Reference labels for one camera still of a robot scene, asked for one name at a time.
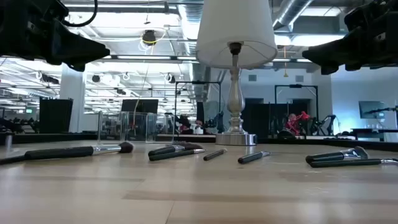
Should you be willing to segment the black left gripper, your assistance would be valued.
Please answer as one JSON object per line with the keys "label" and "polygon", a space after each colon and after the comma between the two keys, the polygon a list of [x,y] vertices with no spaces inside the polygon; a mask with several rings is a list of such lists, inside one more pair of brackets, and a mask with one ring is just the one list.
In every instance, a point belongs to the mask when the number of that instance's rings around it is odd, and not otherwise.
{"label": "black left gripper", "polygon": [[0,0],[0,56],[65,63],[84,72],[86,64],[110,55],[104,44],[70,32],[69,10],[60,0]]}

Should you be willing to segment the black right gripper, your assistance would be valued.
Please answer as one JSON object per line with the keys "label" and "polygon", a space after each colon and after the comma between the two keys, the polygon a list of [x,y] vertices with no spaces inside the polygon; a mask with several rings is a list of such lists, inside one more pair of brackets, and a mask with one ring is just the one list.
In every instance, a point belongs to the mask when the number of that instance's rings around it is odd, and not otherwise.
{"label": "black right gripper", "polygon": [[332,65],[351,62],[373,68],[398,67],[398,0],[372,0],[344,18],[349,33],[342,39],[309,47],[302,57],[321,66],[322,75]]}

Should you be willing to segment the white-tipped large makeup brush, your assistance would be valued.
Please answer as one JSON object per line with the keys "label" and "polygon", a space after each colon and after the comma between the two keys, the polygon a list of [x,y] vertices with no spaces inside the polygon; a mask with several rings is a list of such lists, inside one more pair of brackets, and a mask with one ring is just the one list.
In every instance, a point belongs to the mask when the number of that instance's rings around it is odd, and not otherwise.
{"label": "white-tipped large makeup brush", "polygon": [[347,161],[347,160],[358,160],[368,159],[369,154],[363,147],[356,146],[351,149],[345,149],[338,152],[331,152],[326,154],[315,154],[309,155],[305,158],[307,164],[312,162],[323,162],[323,161]]}

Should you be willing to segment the large black powder brush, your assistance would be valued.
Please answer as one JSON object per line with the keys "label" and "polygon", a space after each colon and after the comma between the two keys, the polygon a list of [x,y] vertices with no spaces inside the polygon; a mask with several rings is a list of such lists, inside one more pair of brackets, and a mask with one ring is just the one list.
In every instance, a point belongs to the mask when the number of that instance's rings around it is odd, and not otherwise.
{"label": "large black powder brush", "polygon": [[118,145],[102,146],[80,146],[63,149],[43,149],[36,151],[27,151],[24,154],[25,160],[43,160],[43,159],[62,159],[72,157],[95,156],[99,154],[121,153],[129,154],[133,151],[134,145],[129,142],[122,142]]}

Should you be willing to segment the long thin black makeup brush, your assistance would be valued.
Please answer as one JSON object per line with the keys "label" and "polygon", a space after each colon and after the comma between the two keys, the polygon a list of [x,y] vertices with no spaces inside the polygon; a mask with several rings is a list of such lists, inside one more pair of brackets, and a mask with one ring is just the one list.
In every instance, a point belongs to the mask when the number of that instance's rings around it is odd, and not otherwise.
{"label": "long thin black makeup brush", "polygon": [[309,165],[312,168],[324,167],[344,167],[344,166],[375,166],[383,164],[398,164],[398,159],[360,159],[360,160],[347,160],[347,161],[321,161],[311,162]]}

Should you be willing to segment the black fan makeup brush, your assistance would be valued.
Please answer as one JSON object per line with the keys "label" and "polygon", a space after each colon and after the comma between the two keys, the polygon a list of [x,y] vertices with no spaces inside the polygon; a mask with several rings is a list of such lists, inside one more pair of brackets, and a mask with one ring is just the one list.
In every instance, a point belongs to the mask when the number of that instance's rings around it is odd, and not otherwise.
{"label": "black fan makeup brush", "polygon": [[188,151],[188,150],[194,150],[194,149],[203,149],[203,147],[199,144],[194,144],[190,142],[173,142],[172,144],[168,144],[164,147],[152,150],[148,152],[148,156],[156,156],[160,154],[168,154],[172,152],[178,152],[178,151]]}

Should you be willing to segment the black partition panel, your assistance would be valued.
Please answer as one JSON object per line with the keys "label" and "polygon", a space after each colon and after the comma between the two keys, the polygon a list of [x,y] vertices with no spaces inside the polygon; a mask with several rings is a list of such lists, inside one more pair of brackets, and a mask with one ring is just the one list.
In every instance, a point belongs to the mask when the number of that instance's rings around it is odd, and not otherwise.
{"label": "black partition panel", "polygon": [[40,134],[68,133],[72,116],[72,99],[40,99]]}

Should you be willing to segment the red machine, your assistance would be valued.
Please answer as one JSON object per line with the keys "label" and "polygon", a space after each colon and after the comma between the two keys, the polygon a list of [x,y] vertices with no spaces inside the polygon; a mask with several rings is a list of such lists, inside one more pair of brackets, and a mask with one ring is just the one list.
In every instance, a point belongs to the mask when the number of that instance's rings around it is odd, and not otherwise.
{"label": "red machine", "polygon": [[288,120],[285,124],[285,128],[290,131],[293,135],[299,136],[305,134],[304,126],[307,125],[310,120],[310,116],[302,111],[300,115],[291,113],[288,115]]}

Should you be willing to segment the black monitor screen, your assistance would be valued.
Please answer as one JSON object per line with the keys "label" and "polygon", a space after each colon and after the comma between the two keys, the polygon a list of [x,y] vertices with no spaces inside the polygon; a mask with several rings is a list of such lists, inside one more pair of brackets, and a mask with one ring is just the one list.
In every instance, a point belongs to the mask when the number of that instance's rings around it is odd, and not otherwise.
{"label": "black monitor screen", "polygon": [[158,100],[123,100],[121,111],[157,114]]}

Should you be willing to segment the dark background table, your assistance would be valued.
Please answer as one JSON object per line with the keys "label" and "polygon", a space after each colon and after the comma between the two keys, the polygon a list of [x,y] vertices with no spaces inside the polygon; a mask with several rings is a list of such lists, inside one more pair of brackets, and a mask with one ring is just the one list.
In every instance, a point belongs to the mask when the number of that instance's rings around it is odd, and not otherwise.
{"label": "dark background table", "polygon": [[353,128],[353,136],[358,139],[378,139],[380,142],[388,142],[388,137],[398,140],[398,129],[372,129]]}

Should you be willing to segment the small black cosmetic pencil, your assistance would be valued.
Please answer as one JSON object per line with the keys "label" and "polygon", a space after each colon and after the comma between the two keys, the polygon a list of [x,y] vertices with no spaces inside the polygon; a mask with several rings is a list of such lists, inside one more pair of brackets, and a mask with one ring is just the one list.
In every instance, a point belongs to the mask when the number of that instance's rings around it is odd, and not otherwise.
{"label": "small black cosmetic pencil", "polygon": [[212,159],[214,159],[214,158],[216,158],[216,157],[218,157],[220,155],[225,154],[227,151],[228,151],[227,149],[220,149],[218,151],[212,152],[211,154],[208,154],[208,155],[204,156],[203,160],[204,161],[212,160]]}

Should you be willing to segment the black metal stand frame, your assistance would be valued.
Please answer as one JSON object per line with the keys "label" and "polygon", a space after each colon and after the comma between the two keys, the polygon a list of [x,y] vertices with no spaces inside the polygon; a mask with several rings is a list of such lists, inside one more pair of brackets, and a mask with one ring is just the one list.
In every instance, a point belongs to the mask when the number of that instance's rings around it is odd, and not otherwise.
{"label": "black metal stand frame", "polygon": [[306,88],[315,97],[315,112],[316,112],[315,118],[318,117],[318,115],[319,115],[319,112],[318,112],[318,109],[319,109],[319,105],[318,105],[318,87],[316,85],[301,85],[301,84],[275,85],[274,86],[274,113],[273,113],[273,116],[274,116],[274,118],[273,118],[273,122],[274,122],[273,127],[275,129],[275,134],[279,134],[281,131],[283,131],[285,129],[285,124],[281,123],[280,120],[277,117],[278,112],[279,112],[279,106],[278,106],[277,98],[278,98],[278,95],[280,94],[280,92],[277,89],[279,87],[281,87],[281,88],[295,88],[295,89]]}
{"label": "black metal stand frame", "polygon": [[182,116],[190,120],[190,128],[194,132],[198,128],[209,134],[223,132],[223,106],[220,82],[194,80],[175,83],[175,121],[180,121]]}

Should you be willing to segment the wall-mounted screen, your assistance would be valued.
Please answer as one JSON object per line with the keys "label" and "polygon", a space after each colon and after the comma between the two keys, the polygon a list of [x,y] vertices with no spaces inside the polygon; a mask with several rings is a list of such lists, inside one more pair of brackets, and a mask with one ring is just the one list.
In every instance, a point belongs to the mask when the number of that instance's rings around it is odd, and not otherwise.
{"label": "wall-mounted screen", "polygon": [[359,102],[359,113],[361,119],[384,119],[385,114],[382,111],[375,112],[375,110],[381,110],[386,107],[383,101],[360,101]]}

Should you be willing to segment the silver metal post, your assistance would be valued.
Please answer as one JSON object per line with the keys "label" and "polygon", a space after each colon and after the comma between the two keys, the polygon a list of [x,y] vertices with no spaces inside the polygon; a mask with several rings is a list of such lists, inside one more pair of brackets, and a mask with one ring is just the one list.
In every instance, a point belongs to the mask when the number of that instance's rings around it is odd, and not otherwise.
{"label": "silver metal post", "polygon": [[6,151],[11,151],[12,150],[13,136],[14,136],[13,132],[6,132],[5,133],[4,144],[5,144],[5,147],[6,147]]}

